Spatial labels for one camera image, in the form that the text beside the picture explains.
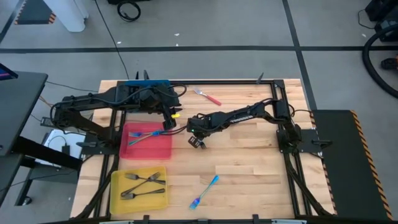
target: yellow tray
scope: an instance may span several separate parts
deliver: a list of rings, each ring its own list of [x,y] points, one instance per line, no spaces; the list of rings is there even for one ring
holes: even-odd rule
[[[130,200],[121,200],[121,192],[136,186],[145,180],[131,180],[124,177],[124,174],[137,174],[139,177],[148,178],[152,174],[160,172],[160,177],[157,180],[166,180],[166,168],[165,167],[150,167],[135,170],[118,170],[112,173],[111,179],[111,203],[109,211],[113,215],[141,212],[146,210],[155,210],[165,208],[168,205],[167,200],[167,180],[166,185],[158,184],[155,182],[146,182],[137,189],[133,190],[132,193],[141,194],[150,192],[158,189],[165,189],[164,193],[161,194],[148,194],[137,196]]]

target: red handle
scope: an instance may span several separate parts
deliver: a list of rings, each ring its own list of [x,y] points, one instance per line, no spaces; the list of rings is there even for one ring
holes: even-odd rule
[[[214,99],[214,98],[211,97],[211,96],[206,96],[206,97],[207,97],[209,100],[211,100],[213,103],[217,104],[218,106],[221,106],[221,102],[220,102],[220,101]]]

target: black desk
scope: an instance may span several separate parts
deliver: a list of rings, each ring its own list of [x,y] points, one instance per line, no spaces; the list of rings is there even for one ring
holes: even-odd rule
[[[17,74],[18,79],[0,81],[0,205],[19,166],[26,166],[32,170],[36,166],[33,158],[43,159],[71,170],[79,171],[81,166],[79,159],[20,136],[48,75],[30,72]],[[22,188],[17,205],[21,205],[21,200],[24,200],[30,183],[31,180],[27,181]]]

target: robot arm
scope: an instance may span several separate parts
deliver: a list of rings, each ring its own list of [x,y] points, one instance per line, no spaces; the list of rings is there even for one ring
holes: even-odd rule
[[[265,110],[267,105],[272,105],[275,117]],[[206,148],[202,141],[205,137],[222,131],[232,124],[253,118],[262,118],[272,124],[281,124],[286,130],[286,141],[290,144],[297,144],[301,141],[300,126],[293,123],[287,102],[284,100],[265,99],[254,105],[228,113],[219,111],[211,114],[197,114],[192,118],[188,118],[187,131],[193,133],[188,142],[195,148],[199,146]]]
[[[61,130],[75,127],[94,134],[101,140],[115,143],[111,131],[114,127],[102,127],[80,114],[81,111],[111,108],[113,110],[163,114],[165,130],[176,126],[172,115],[181,110],[178,95],[168,80],[130,81],[110,88],[104,93],[85,96],[67,96],[52,106],[50,118]]]

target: metal fork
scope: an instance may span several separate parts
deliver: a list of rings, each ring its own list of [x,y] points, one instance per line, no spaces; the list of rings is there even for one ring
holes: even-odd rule
[[[204,94],[204,92],[202,92],[202,91],[199,90],[198,88],[194,87],[194,88],[193,88],[193,91],[195,91],[195,93],[197,93],[197,94],[199,94],[199,95],[202,95],[202,96],[208,98],[209,100],[211,100],[213,103],[217,104],[218,106],[221,106],[221,102],[220,102],[220,101],[214,99],[214,98],[211,97],[211,96],[208,96],[208,95]]]
[[[136,198],[137,196],[140,196],[140,195],[145,195],[145,194],[161,194],[161,193],[164,193],[164,192],[166,192],[165,189],[154,190],[154,191],[146,192],[146,193],[142,193],[142,194],[133,194],[133,193],[131,193],[131,194],[127,194],[127,195],[121,197],[121,199],[122,199],[122,200],[129,200],[129,199],[134,199],[134,198]]]
[[[150,179],[150,180],[156,180],[158,177],[160,177],[160,172],[157,172],[157,173],[153,174],[153,175],[150,176],[148,179]],[[120,194],[120,196],[122,196],[122,197],[126,196],[127,194],[129,194],[130,192],[132,192],[132,191],[133,191],[134,189],[136,189],[137,187],[139,187],[139,186],[141,186],[142,184],[148,182],[148,181],[149,181],[148,179],[145,180],[144,182],[142,182],[141,184],[137,185],[137,186],[134,186],[134,187],[132,187],[132,188],[130,188],[130,189],[128,189],[128,190],[123,191],[123,192]]]
[[[131,179],[131,180],[142,179],[142,180],[148,180],[149,182],[155,182],[158,184],[166,185],[165,180],[151,180],[151,179],[147,179],[147,178],[142,178],[142,177],[138,176],[137,174],[124,174],[124,177],[127,179]]]

